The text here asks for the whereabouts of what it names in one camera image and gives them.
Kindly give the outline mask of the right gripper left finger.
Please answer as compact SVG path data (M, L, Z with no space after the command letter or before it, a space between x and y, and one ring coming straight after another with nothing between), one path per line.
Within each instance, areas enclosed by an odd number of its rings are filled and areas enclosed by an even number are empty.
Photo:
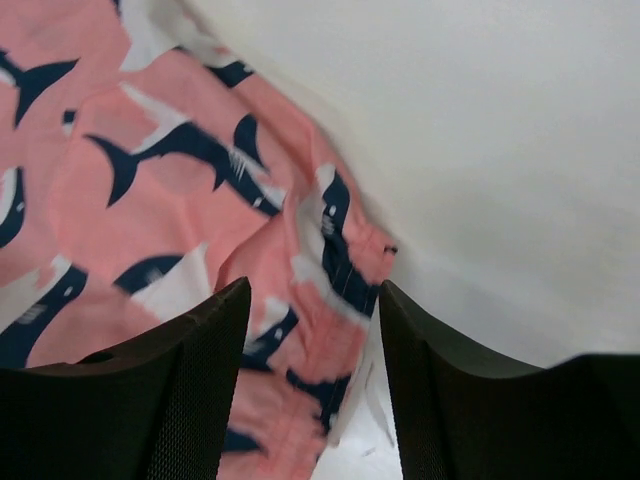
M75 364L1 372L5 479L212 479L246 336L240 278Z

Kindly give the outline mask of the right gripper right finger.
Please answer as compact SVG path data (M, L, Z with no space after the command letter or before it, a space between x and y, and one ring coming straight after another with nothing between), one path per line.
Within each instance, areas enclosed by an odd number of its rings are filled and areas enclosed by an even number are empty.
M407 479L635 479L639 358L536 367L423 310L392 282L380 327Z

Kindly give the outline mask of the pink shark print shorts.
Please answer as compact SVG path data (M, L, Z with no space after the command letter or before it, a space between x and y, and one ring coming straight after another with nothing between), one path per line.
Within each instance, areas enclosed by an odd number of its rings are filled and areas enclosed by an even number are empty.
M391 239L315 124L179 1L1 5L1 363L75 362L251 285L219 477L308 479Z

